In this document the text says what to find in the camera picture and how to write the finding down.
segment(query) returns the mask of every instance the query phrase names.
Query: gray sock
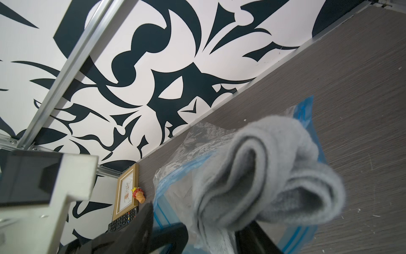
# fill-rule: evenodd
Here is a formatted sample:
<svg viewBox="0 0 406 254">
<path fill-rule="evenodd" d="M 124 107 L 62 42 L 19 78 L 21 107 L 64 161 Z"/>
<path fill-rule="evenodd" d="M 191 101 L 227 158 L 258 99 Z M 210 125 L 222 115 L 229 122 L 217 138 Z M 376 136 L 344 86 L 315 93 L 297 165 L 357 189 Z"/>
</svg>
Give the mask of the gray sock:
<svg viewBox="0 0 406 254">
<path fill-rule="evenodd" d="M 207 245 L 206 231 L 215 231 L 208 227 L 233 232 L 255 219 L 296 225 L 332 219 L 345 191 L 317 157 L 298 120 L 270 116 L 248 124 L 196 170 L 194 230 Z"/>
</svg>

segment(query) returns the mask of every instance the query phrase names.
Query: small toy figure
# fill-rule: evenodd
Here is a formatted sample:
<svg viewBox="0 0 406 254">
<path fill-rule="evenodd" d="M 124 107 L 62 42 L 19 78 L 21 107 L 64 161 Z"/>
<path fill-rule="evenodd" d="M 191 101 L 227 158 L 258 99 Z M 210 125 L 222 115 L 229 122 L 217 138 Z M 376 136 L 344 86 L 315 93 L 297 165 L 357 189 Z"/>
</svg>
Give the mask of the small toy figure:
<svg viewBox="0 0 406 254">
<path fill-rule="evenodd" d="M 132 196 L 136 200 L 138 200 L 138 202 L 140 202 L 140 204 L 144 203 L 144 201 L 145 201 L 144 192 L 141 188 L 135 187 L 134 189 L 132 189 Z"/>
</svg>

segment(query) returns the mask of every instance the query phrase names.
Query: black remote control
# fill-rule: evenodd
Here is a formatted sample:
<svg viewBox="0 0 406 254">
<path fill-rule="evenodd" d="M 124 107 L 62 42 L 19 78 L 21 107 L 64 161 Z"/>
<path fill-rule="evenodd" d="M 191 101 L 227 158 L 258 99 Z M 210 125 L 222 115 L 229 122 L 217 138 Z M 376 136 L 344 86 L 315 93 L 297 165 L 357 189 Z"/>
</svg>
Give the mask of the black remote control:
<svg viewBox="0 0 406 254">
<path fill-rule="evenodd" d="M 124 228 L 132 221 L 133 218 L 135 218 L 137 216 L 137 214 L 138 214 L 138 206 L 136 208 L 132 209 L 131 211 L 125 213 L 118 219 L 112 221 L 108 225 L 107 233 L 114 232 L 116 230 L 120 230 L 120 229 Z"/>
</svg>

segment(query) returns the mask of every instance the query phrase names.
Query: wooden picture frame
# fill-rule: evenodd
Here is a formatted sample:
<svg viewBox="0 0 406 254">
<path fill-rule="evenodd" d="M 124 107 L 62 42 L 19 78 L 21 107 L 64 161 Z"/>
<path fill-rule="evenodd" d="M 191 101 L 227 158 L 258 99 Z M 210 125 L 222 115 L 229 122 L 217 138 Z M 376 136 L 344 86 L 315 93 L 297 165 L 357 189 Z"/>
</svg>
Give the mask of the wooden picture frame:
<svg viewBox="0 0 406 254">
<path fill-rule="evenodd" d="M 135 163 L 117 179 L 113 221 L 138 206 L 138 200 L 132 197 L 132 189 L 138 187 L 138 169 L 139 165 Z"/>
</svg>

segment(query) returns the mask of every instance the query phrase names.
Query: black abstract wall pattern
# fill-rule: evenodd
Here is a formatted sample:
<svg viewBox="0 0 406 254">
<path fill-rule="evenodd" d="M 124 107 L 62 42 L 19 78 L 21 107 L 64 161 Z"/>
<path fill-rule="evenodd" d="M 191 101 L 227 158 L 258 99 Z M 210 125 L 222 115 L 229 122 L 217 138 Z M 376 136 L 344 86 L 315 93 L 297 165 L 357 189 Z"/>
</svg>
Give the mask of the black abstract wall pattern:
<svg viewBox="0 0 406 254">
<path fill-rule="evenodd" d="M 35 142 L 124 170 L 359 2 L 126 0 Z M 0 134 L 24 134 L 99 3 L 0 0 Z"/>
</svg>

